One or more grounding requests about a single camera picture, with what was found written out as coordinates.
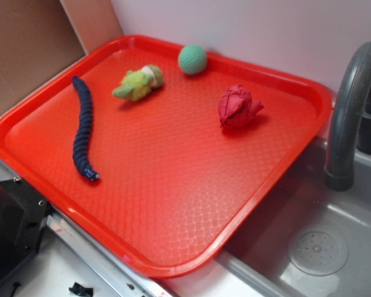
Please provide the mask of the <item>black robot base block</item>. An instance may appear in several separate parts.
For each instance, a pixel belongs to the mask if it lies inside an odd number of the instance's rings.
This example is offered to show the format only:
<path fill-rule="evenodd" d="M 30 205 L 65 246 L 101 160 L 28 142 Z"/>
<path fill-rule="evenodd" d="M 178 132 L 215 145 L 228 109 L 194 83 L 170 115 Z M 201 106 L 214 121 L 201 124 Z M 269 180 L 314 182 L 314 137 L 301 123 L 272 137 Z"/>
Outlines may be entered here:
<path fill-rule="evenodd" d="M 0 284 L 38 254 L 48 210 L 25 180 L 0 181 Z"/>

